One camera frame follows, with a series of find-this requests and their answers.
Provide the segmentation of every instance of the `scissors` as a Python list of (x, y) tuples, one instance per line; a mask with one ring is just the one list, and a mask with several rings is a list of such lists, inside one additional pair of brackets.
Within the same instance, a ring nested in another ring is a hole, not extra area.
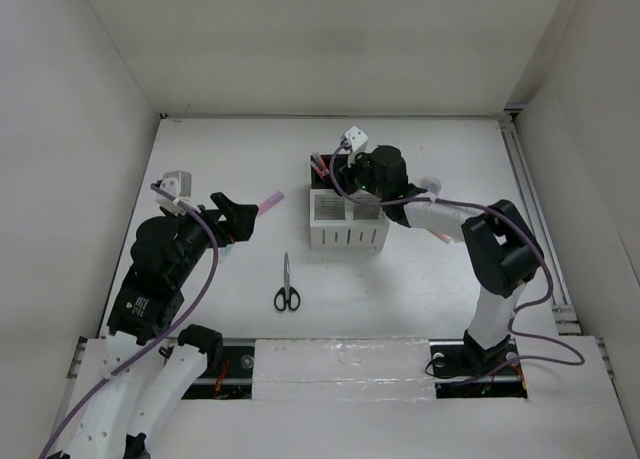
[(295, 288), (291, 287), (288, 252), (284, 253), (284, 287), (281, 287), (276, 293), (276, 297), (273, 298), (273, 305), (278, 312), (284, 312), (286, 309), (294, 312), (300, 307), (300, 294)]

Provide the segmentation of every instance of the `white bracket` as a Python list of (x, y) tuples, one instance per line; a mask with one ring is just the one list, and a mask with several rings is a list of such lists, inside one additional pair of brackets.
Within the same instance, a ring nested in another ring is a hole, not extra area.
[[(191, 197), (191, 174), (185, 171), (167, 172), (162, 176), (160, 189), (186, 202)], [(160, 194), (156, 194), (156, 202), (176, 216), (185, 214), (184, 209)]]
[(358, 154), (367, 149), (369, 138), (359, 128), (353, 126), (342, 135), (341, 139), (345, 149), (349, 152), (347, 164), (350, 167), (355, 162)]

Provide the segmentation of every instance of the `pink object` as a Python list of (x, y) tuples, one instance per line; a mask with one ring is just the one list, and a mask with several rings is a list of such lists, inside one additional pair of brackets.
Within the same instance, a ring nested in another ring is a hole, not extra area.
[(311, 167), (314, 171), (316, 171), (316, 174), (320, 176), (320, 179), (324, 179), (324, 176), (326, 176), (326, 174), (313, 161), (311, 161)]
[(438, 231), (432, 231), (431, 229), (427, 229), (427, 231), (429, 231), (431, 234), (436, 236), (445, 244), (449, 244), (451, 242), (451, 237), (447, 236), (446, 234), (442, 234), (441, 232), (438, 232)]
[(276, 192), (273, 196), (271, 196), (269, 199), (258, 206), (258, 217), (267, 212), (282, 199), (284, 199), (284, 193), (282, 191)]
[(322, 156), (320, 155), (319, 152), (314, 152), (313, 153), (313, 159), (318, 164), (318, 167), (322, 168), (323, 171), (329, 172), (329, 168), (327, 167), (327, 163), (324, 162), (324, 159), (322, 159)]

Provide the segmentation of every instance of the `scissor blade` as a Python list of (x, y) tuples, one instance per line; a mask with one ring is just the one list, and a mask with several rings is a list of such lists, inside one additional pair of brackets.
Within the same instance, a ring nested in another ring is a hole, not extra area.
[(289, 302), (289, 289), (291, 286), (291, 270), (289, 269), (289, 253), (284, 253), (284, 298)]

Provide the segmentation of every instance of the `screw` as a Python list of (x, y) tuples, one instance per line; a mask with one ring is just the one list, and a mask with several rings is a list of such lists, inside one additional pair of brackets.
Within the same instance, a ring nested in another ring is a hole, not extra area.
[[(511, 351), (511, 352), (507, 352), (507, 355), (504, 356), (504, 357), (507, 359), (507, 361), (511, 361), (511, 360), (514, 360), (514, 359), (518, 358), (518, 354), (516, 354), (515, 352)], [(518, 364), (520, 364), (520, 359), (518, 359), (517, 361), (513, 362), (514, 366), (517, 366)]]
[(433, 361), (433, 366), (438, 369), (444, 367), (444, 354), (441, 352), (436, 352), (433, 356), (431, 356), (431, 360)]
[(242, 356), (240, 359), (240, 367), (243, 369), (251, 369), (253, 367), (253, 356)]

